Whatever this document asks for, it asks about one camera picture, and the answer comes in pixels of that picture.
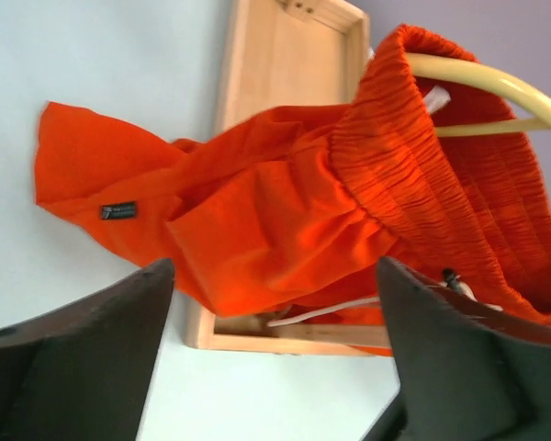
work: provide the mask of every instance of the wooden frame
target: wooden frame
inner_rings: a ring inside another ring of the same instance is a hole
[[[368,54],[369,17],[344,0],[233,0],[216,132],[274,106],[350,102]],[[263,322],[258,316],[220,319],[192,300],[186,343],[200,349],[368,355],[319,341],[331,340],[326,326],[266,331]],[[377,342],[388,346],[380,329]]]

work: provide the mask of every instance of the black label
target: black label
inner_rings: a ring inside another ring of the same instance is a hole
[[[100,219],[113,221],[116,219],[128,219],[137,216],[137,203],[125,202],[123,204],[103,205],[100,210]]]

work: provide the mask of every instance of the clothing tag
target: clothing tag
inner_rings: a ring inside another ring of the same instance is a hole
[[[113,221],[115,219],[128,219],[137,216],[137,203],[125,202],[122,204],[103,205],[100,210],[100,219]]]
[[[429,113],[432,115],[437,110],[441,110],[445,107],[449,101],[451,101],[451,96],[449,92],[444,90],[442,87],[436,85],[431,89],[431,92],[426,94],[424,97],[424,105],[426,106]]]

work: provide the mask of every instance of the orange cloth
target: orange cloth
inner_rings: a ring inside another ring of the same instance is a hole
[[[489,93],[415,79],[405,52],[475,60],[402,25],[351,105],[274,108],[206,143],[51,103],[37,203],[139,266],[171,256],[177,287],[222,316],[373,295],[373,266],[389,254],[437,280],[452,267],[478,300],[551,323],[551,211],[527,138],[438,140],[434,125],[513,115]],[[431,117],[422,94],[436,84],[452,100]],[[101,206],[129,201],[135,218],[100,219]]]

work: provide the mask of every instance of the white table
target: white table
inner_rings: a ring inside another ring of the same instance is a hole
[[[0,1],[0,326],[134,270],[34,206],[45,102],[90,107],[167,140],[207,139],[229,3]],[[396,390],[387,358],[189,349],[179,336],[185,311],[175,296],[141,440],[358,440]]]

